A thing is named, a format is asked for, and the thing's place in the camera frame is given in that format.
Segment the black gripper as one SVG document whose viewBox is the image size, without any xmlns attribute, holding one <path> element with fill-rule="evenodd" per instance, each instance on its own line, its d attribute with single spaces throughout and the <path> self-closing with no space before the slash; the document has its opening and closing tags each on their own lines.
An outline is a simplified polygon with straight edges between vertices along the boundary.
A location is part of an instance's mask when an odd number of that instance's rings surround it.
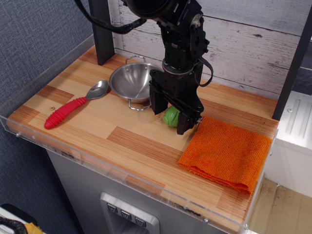
<svg viewBox="0 0 312 234">
<path fill-rule="evenodd" d="M 198 84 L 193 73 L 169 73 L 151 71 L 150 101 L 155 115 L 168 108 L 170 103 L 180 113 L 178 115 L 177 134 L 183 135 L 192 129 L 201 119 L 204 107 L 197 96 Z"/>
</svg>

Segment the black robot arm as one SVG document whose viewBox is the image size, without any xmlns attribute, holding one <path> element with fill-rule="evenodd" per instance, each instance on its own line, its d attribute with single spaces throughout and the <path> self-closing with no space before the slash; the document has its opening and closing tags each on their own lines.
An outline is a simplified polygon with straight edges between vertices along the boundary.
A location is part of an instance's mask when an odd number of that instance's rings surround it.
<svg viewBox="0 0 312 234">
<path fill-rule="evenodd" d="M 203 13 L 196 0 L 126 0 L 138 17 L 154 20 L 161 29 L 165 47 L 162 71 L 150 72 L 150 101 L 157 115 L 171 104 L 179 110 L 177 133 L 183 135 L 202 119 L 204 106 L 197 96 L 203 58 L 209 41 L 203 29 Z"/>
</svg>

